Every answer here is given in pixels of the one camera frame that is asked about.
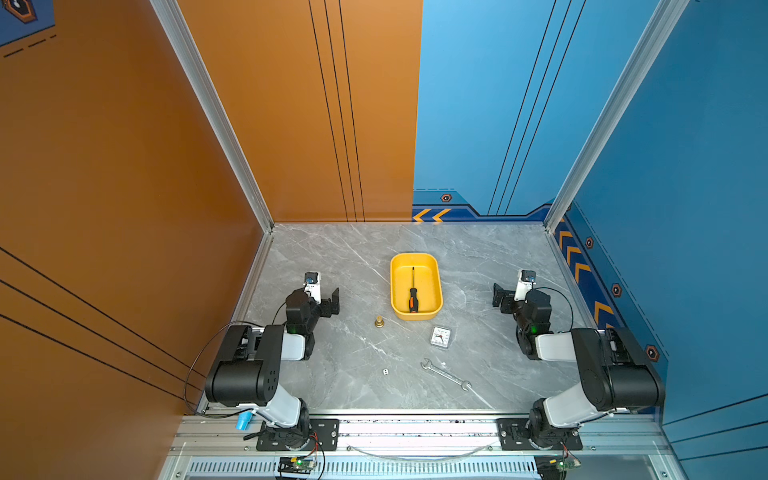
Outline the orange black handled screwdriver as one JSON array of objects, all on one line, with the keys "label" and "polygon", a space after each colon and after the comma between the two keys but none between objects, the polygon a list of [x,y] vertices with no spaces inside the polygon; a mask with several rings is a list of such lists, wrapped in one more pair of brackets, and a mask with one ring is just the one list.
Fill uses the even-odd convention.
[{"label": "orange black handled screwdriver", "polygon": [[416,287],[415,267],[411,267],[411,287],[409,289],[409,312],[417,313],[419,311],[418,289]]}]

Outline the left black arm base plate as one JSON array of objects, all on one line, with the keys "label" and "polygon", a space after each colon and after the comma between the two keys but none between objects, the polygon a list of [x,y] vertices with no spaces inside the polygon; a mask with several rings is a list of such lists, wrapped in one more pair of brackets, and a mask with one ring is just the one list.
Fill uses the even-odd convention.
[{"label": "left black arm base plate", "polygon": [[316,443],[326,453],[337,450],[340,421],[336,418],[300,420],[295,427],[264,426],[256,449],[260,452],[309,452]]}]

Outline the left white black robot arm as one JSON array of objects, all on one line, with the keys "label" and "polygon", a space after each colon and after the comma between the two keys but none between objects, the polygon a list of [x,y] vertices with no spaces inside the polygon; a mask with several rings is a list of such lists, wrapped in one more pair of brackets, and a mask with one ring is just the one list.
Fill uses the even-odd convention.
[{"label": "left white black robot arm", "polygon": [[307,403],[280,384],[284,362],[307,361],[322,318],[340,313],[340,290],[321,298],[304,287],[285,300],[286,321],[256,327],[238,324],[226,329],[206,378],[205,397],[236,411],[236,429],[267,446],[299,450],[314,440]]}]

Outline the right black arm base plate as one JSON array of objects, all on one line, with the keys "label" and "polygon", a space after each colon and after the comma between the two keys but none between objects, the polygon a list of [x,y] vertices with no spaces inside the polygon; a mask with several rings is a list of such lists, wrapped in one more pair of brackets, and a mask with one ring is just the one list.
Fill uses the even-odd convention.
[{"label": "right black arm base plate", "polygon": [[532,426],[529,419],[511,417],[497,419],[496,427],[503,451],[583,449],[575,428],[555,428],[547,423]]}]

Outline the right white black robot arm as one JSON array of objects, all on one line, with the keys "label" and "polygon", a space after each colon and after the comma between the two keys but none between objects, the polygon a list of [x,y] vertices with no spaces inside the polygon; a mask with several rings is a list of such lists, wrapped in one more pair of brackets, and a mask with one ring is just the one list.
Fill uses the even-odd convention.
[{"label": "right white black robot arm", "polygon": [[492,305],[514,317],[522,353],[534,361],[574,363],[579,375],[567,390],[536,400],[524,423],[500,423],[503,440],[565,450],[585,423],[664,404],[662,379],[630,330],[571,328],[555,333],[550,300],[530,282],[519,282],[514,290],[493,285]]}]

